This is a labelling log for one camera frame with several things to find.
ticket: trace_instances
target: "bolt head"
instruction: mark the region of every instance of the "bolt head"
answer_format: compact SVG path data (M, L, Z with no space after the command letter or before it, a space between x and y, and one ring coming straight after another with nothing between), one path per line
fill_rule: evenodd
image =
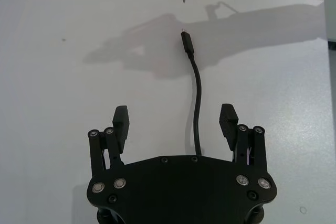
M168 158L163 157L163 158L161 159L161 162L162 162L163 164L167 164L167 163L168 163Z
M247 186L248 185L248 178L244 175L238 175L236 178L238 184L242 185L242 186Z
M196 156L193 156L193 157L191 157L191 161L194 162L194 163L197 163L198 158Z
M267 179L265 179L265 178L258 179L258 184L263 189L269 189L269 188L271 188L271 183Z
M258 194L255 191L248 191L247 197L250 200L257 200L258 199Z
M115 181L114 181L114 187L116 189L121 189L123 188L124 186L126 185L126 180L124 178L117 178Z
M261 128L255 128L255 131L258 132L258 133L262 133L263 130Z
M97 131L91 131L90 132L90 136L97 136L98 135L98 132Z
M240 125L240 126L239 126L239 129L240 129L241 131L246 131L246 127L243 126L243 125Z
M113 129L112 129L112 128L107 129L107 130L106 130L106 133L107 133L107 134L112 134L112 133L113 133Z
M95 184L93 185L93 187L92 187L92 191L93 191L95 194L97 194L97 193L100 193L101 191L103 191L103 190L104 190L104 187L105 187L104 183L102 183L102 182L98 182L98 183L95 183Z
M116 203L117 200L118 200L117 196L116 196L115 194L112 194L112 195L109 197L108 202L109 202L110 204L113 204L113 203Z

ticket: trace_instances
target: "silver screw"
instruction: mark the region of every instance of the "silver screw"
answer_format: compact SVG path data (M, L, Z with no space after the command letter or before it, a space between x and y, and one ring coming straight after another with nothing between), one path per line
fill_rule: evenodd
M97 193L100 193L101 191L103 191L103 190L104 190L104 187L105 187L104 183L102 183L102 182L98 182L98 183L95 183L95 184L93 185L93 187L92 187L92 191L93 191L95 194L97 194Z
M90 136L97 136L98 132L97 131L91 131Z
M121 189L121 188L123 188L125 185L126 185L126 180L123 179L123 178L117 178L117 179L114 181L114 187L115 187L116 189Z
M258 133L262 133L263 130L261 128L255 128L255 131L258 132Z
M269 188L271 188L270 182L267 179L265 179L265 178L258 179L258 184L263 189L269 189Z
M242 186L247 186L248 185L248 178L245 177L244 175L238 175L236 178L238 184Z
M239 129L241 130L241 131L246 131L246 127L245 126L239 126Z

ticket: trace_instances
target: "white table surface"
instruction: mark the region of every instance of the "white table surface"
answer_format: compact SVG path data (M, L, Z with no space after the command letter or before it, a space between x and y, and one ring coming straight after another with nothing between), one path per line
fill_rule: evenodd
M231 159L218 117L232 103L267 131L278 196L263 223L335 222L323 0L0 0L1 223L97 223L87 132L119 105L125 163L194 153L182 28L202 76L204 155Z

